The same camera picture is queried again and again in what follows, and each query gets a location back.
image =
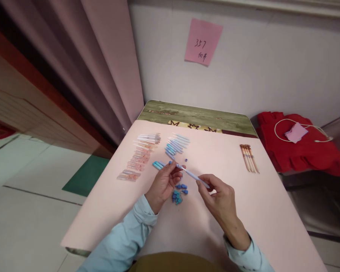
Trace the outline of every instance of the pink curtain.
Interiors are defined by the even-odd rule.
[[[98,124],[120,143],[144,102],[126,0],[0,0]]]

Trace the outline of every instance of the pink note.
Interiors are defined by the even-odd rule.
[[[222,31],[223,26],[193,18],[186,46],[185,60],[208,66]]]
[[[304,135],[306,135],[308,132],[307,129],[305,129],[300,123],[296,123],[290,131],[285,133],[285,136],[288,138],[288,140],[292,141],[293,143],[297,143],[302,139]]]

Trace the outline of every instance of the sleeve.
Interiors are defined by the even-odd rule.
[[[114,226],[77,272],[128,270],[156,222],[157,215],[142,195],[123,222]]]
[[[240,251],[231,245],[229,239],[225,236],[224,243],[228,251],[228,256],[241,271],[257,271],[257,272],[274,272],[274,269],[269,264],[267,258],[260,251],[259,247],[249,235],[251,243],[246,251]]]

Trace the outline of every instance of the table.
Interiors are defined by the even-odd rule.
[[[155,167],[145,167],[136,182],[116,179],[133,156],[136,149],[133,141],[138,135],[161,133],[163,140],[151,153],[150,160],[166,161],[169,159],[165,154],[166,139],[178,133],[191,139],[191,143],[183,154],[175,155],[176,161],[180,164],[187,161],[187,168],[195,175],[214,173],[234,188],[237,214],[275,271],[326,272],[266,150],[255,135],[227,135],[232,131],[171,121],[172,125],[145,120],[134,122],[64,236],[62,246],[93,250],[148,191],[158,172]],[[259,175],[246,170],[240,144],[251,145]],[[157,227],[137,258],[177,251],[203,257],[229,270],[233,263],[224,250],[222,229],[205,207],[193,178],[185,175],[182,183],[188,186],[189,194],[181,205],[174,205],[170,199],[164,203]]]
[[[206,127],[219,128],[230,132],[258,137],[249,118],[243,114],[227,113],[162,101],[150,100],[144,106],[138,120],[159,124],[168,124],[175,120],[185,123],[195,123]],[[72,254],[88,257],[90,251],[66,247]]]

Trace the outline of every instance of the left hand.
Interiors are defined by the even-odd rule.
[[[180,182],[183,176],[180,172],[182,169],[176,167],[176,161],[165,165],[156,175],[150,189],[145,197],[155,214],[161,210],[163,203],[170,197],[174,191],[175,185]]]

